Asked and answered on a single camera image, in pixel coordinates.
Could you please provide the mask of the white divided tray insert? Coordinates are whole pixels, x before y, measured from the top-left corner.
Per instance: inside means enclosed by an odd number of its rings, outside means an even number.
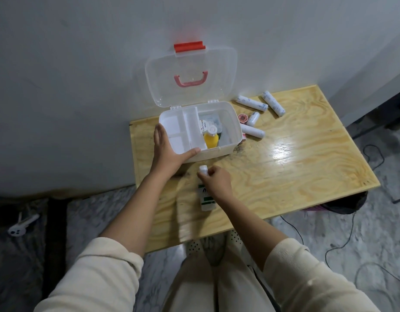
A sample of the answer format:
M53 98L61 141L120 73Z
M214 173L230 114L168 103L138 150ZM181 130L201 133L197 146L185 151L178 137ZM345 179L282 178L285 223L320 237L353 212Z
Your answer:
M193 148L207 150L196 106L185 106L163 112L159 123L165 128L171 147L176 154Z

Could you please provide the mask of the cream trousers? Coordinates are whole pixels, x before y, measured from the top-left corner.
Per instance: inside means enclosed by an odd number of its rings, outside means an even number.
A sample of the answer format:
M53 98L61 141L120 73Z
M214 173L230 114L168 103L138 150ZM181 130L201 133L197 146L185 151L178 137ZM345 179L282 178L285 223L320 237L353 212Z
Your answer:
M213 272L205 256L182 263L166 296L163 312L276 312L269 294L241 254L225 248Z

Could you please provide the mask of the white storage box clear lid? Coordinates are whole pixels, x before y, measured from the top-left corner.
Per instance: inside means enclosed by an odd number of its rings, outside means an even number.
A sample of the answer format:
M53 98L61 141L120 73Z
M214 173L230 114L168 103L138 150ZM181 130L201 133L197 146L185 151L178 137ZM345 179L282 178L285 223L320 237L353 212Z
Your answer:
M199 119L214 116L220 121L218 146L201 150L189 163L229 155L242 141L238 115L225 100L233 87L237 62L234 48L207 47L202 41L176 44L174 51L145 62L148 88L157 106L165 111L196 106Z

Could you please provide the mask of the person's left hand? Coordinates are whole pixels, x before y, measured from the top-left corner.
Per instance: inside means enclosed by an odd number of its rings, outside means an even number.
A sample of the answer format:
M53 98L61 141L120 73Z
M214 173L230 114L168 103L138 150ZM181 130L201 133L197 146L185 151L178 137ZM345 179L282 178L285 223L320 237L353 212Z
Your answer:
M165 128L158 123L154 130L154 158L150 172L161 175L167 180L177 173L184 164L177 161L177 153L172 149Z

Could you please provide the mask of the black bag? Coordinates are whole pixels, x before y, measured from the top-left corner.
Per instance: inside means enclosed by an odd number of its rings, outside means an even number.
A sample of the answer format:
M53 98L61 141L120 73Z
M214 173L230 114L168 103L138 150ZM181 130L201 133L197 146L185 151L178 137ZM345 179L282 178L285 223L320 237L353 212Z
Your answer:
M323 204L315 205L304 211L330 211L341 215L350 215L358 211L366 202L368 191L353 194L344 198L328 201Z

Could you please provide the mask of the person's right hand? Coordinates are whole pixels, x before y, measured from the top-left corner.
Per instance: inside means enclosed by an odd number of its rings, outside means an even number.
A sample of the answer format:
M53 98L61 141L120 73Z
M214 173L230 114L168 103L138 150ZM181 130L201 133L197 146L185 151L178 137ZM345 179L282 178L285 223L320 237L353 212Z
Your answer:
M223 167L212 176L209 176L208 172L199 171L197 177L202 180L205 188L220 207L234 200L231 175Z

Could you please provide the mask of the black post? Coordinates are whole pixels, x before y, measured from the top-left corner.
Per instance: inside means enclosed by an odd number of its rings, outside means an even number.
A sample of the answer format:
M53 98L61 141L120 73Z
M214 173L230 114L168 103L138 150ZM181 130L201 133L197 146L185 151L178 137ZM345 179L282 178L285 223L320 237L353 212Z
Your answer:
M46 299L66 272L67 205L70 199L48 200L41 299Z

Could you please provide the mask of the person's right forearm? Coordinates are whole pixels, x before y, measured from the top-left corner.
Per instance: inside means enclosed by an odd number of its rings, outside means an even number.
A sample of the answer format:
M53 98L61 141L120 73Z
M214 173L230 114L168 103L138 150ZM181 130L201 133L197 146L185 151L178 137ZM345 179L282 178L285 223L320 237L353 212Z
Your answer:
M260 219L234 197L216 199L262 270L282 312L380 312L297 240Z

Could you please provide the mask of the person's left forearm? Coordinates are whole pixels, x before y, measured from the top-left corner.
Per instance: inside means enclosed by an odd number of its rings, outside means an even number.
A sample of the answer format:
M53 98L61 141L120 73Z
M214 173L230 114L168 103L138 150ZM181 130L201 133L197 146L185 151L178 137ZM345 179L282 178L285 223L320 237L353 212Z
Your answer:
M132 312L155 210L170 177L151 171L34 312Z

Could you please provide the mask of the white handheld controller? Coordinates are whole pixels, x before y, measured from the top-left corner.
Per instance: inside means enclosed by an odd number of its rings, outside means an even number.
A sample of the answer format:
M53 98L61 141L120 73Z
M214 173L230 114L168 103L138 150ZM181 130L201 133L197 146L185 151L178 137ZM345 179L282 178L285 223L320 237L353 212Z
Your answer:
M22 212L20 211L19 215L18 215L17 223L12 225L7 230L8 235L12 236L12 237L18 237L18 236L24 235L26 233L29 225L31 225L33 222L35 222L39 218L40 218L39 214L33 214L26 218L22 218Z

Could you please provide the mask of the white bottle green label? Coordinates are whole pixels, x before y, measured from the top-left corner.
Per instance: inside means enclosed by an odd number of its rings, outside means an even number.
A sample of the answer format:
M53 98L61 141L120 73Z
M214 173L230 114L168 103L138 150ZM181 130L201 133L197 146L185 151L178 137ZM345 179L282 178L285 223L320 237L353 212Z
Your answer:
M217 203L209 194L201 179L198 180L197 193L200 199L200 206L202 211L208 212L216 209Z

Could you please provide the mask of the yellow bottle white cap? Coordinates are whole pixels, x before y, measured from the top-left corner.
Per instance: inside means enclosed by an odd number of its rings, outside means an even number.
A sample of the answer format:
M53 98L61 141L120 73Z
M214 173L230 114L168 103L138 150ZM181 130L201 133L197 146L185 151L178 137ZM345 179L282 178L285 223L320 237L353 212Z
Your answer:
M209 125L203 133L203 138L207 149L212 149L218 146L219 136L215 125Z

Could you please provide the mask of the white perforated slipper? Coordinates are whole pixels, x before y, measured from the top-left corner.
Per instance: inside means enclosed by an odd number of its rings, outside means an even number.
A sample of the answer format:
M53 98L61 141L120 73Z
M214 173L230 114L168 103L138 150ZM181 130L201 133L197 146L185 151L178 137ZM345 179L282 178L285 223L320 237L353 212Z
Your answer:
M184 244L186 257L205 256L204 248L201 239L190 240Z
M244 243L235 229L228 231L226 238L226 249L241 254Z

